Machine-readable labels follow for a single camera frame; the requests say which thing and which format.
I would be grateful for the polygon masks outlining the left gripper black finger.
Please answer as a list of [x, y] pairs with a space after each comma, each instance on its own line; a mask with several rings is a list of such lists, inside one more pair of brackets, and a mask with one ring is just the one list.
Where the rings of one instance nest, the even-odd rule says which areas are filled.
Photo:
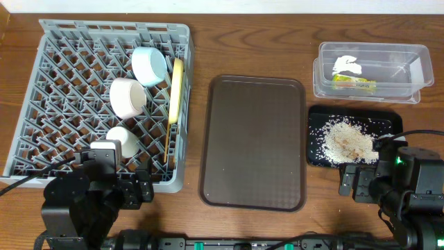
[[138, 185], [132, 180], [120, 180], [119, 187], [123, 194], [124, 210], [139, 210], [142, 205], [142, 198]]
[[153, 191], [153, 183], [151, 181], [151, 173], [148, 170], [137, 170], [136, 176], [142, 201], [144, 203], [152, 202], [155, 194]]

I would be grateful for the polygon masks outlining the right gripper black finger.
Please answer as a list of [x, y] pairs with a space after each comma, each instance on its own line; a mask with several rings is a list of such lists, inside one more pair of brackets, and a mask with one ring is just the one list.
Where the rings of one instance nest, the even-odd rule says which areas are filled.
[[349, 196], [354, 189], [357, 165], [345, 164], [339, 168], [340, 185], [339, 194], [341, 196]]
[[370, 195], [370, 184], [375, 179], [375, 166], [355, 165], [352, 198], [357, 203], [376, 203]]

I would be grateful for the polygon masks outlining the pile of rice scraps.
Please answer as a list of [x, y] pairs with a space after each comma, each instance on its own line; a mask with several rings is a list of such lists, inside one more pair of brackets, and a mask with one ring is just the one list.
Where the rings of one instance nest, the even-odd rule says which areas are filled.
[[308, 125], [308, 162], [319, 167], [374, 165], [379, 154], [373, 141], [392, 132], [392, 123], [382, 119], [314, 114]]

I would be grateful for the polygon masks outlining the white cup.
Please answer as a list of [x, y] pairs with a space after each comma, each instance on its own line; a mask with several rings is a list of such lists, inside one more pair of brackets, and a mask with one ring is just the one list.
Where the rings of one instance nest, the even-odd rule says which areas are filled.
[[121, 152], [124, 158], [131, 158], [139, 151], [137, 136], [122, 126], [111, 128], [106, 134], [106, 139], [121, 142]]

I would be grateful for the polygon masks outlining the wooden chopstick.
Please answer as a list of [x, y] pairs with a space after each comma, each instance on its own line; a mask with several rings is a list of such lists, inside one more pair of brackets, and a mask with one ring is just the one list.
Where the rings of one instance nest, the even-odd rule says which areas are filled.
[[172, 139], [171, 146], [173, 149], [173, 162], [175, 163], [177, 161], [178, 136], [180, 135], [179, 128], [176, 123], [172, 124], [171, 132], [173, 133], [173, 135], [171, 136]]
[[164, 146], [164, 163], [167, 163], [168, 157], [169, 157], [170, 132], [171, 132], [171, 124], [168, 123], [167, 128], [166, 128], [166, 139], [165, 139], [165, 146]]

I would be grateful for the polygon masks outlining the pink white bowl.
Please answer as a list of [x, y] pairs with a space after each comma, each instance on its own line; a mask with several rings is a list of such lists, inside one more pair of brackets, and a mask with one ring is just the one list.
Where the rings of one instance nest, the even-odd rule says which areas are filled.
[[128, 119], [143, 113], [146, 95], [139, 81], [130, 78], [116, 78], [110, 86], [110, 104], [115, 115]]

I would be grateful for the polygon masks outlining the green yellow snack wrapper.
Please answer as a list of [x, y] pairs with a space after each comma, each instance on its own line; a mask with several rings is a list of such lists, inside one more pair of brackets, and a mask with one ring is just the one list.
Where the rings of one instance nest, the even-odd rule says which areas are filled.
[[365, 90], [373, 94], [377, 89], [376, 83], [376, 81], [370, 81], [366, 78], [335, 74], [332, 79], [332, 88], [335, 90], [352, 88], [356, 90]]

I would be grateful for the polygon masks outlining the yellow plate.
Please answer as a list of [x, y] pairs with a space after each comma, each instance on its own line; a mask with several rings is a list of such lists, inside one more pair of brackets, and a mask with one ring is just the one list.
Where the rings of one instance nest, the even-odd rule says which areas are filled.
[[178, 121], [180, 95], [182, 87], [184, 63], [181, 59], [176, 58], [173, 64], [173, 73], [171, 79], [171, 93], [169, 104], [169, 124], [174, 124]]

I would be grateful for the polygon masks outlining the white napkin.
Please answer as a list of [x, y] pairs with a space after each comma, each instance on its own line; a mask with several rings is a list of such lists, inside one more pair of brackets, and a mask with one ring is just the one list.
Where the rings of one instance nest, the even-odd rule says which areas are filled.
[[362, 66], [357, 64], [357, 58], [354, 56], [341, 56], [336, 59], [332, 68], [332, 75], [340, 74], [341, 72], [351, 72], [353, 74], [361, 75]]

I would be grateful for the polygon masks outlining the light blue bowl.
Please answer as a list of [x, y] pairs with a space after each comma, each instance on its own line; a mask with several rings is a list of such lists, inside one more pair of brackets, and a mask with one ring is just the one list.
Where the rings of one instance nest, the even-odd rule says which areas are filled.
[[147, 88], [161, 83], [167, 74], [165, 57], [159, 49], [137, 47], [131, 56], [135, 78]]

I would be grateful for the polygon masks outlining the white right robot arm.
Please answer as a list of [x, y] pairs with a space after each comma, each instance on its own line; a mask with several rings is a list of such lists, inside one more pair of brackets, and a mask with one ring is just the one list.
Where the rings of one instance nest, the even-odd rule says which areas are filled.
[[403, 249], [443, 248], [443, 159], [410, 147], [405, 134], [373, 141], [376, 165], [340, 168], [339, 194], [379, 206], [378, 215]]

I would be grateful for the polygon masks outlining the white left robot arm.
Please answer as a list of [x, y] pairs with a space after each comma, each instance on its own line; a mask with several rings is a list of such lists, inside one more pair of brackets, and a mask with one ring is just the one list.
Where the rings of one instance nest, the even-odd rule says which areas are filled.
[[138, 210], [154, 198], [151, 165], [144, 161], [127, 179], [117, 175], [123, 153], [118, 140], [98, 140], [74, 152], [78, 169], [53, 179], [44, 189], [41, 215], [46, 229], [34, 249], [156, 249], [141, 230], [108, 238], [120, 210]]

